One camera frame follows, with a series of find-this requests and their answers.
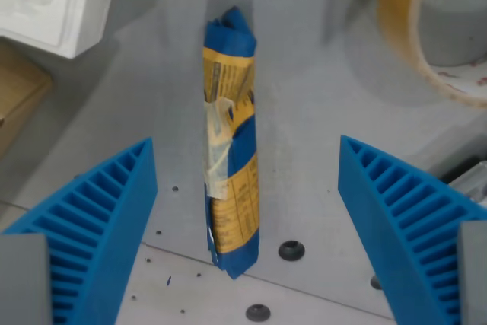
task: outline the blue ribbed structure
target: blue ribbed structure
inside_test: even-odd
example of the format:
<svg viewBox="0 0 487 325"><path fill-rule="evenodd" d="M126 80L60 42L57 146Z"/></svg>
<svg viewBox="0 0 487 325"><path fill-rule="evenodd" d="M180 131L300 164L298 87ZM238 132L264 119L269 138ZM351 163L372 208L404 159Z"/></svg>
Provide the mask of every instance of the blue ribbed structure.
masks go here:
<svg viewBox="0 0 487 325"><path fill-rule="evenodd" d="M460 325L457 232L487 211L435 177L342 136L339 191L399 325Z"/></svg>
<svg viewBox="0 0 487 325"><path fill-rule="evenodd" d="M4 232L46 235L55 325L115 324L157 191L148 139L74 179Z"/></svg>

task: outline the white electrical outlet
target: white electrical outlet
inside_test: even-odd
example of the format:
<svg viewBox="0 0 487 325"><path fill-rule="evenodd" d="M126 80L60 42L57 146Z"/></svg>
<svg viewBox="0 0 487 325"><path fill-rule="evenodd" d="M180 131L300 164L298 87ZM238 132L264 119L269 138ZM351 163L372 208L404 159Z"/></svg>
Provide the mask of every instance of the white electrical outlet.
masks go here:
<svg viewBox="0 0 487 325"><path fill-rule="evenodd" d="M0 0L0 37L67 58L100 42L111 0Z"/></svg>

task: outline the masking tape roll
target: masking tape roll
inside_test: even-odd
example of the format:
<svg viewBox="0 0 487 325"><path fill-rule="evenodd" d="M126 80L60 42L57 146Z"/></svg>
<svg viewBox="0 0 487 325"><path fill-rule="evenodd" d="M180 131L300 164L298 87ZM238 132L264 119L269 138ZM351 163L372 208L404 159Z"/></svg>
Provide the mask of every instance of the masking tape roll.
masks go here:
<svg viewBox="0 0 487 325"><path fill-rule="evenodd" d="M487 57L454 67L429 65L419 36L421 6L422 0L379 0L378 19L385 38L443 95L487 107Z"/></svg>

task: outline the black screw hole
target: black screw hole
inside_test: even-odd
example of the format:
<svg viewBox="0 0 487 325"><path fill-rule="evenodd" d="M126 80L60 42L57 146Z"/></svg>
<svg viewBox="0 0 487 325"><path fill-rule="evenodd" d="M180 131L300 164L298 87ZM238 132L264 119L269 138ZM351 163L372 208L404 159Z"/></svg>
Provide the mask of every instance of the black screw hole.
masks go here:
<svg viewBox="0 0 487 325"><path fill-rule="evenodd" d="M288 262L295 262L304 255L304 245L296 240L289 240L279 247L279 256Z"/></svg>
<svg viewBox="0 0 487 325"><path fill-rule="evenodd" d="M254 323L263 323L271 317L271 311L264 304L253 304L247 308L245 316Z"/></svg>
<svg viewBox="0 0 487 325"><path fill-rule="evenodd" d="M378 291L382 291L382 286L380 285L379 278L377 276L373 276L371 278L371 286L373 289L377 289Z"/></svg>

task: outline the cardboard box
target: cardboard box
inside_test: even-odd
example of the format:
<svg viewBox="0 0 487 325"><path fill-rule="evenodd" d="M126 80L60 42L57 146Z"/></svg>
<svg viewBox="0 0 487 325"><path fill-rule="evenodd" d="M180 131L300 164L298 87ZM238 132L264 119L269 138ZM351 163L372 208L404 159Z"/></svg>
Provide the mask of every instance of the cardboard box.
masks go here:
<svg viewBox="0 0 487 325"><path fill-rule="evenodd" d="M0 42L0 157L52 86L49 74Z"/></svg>

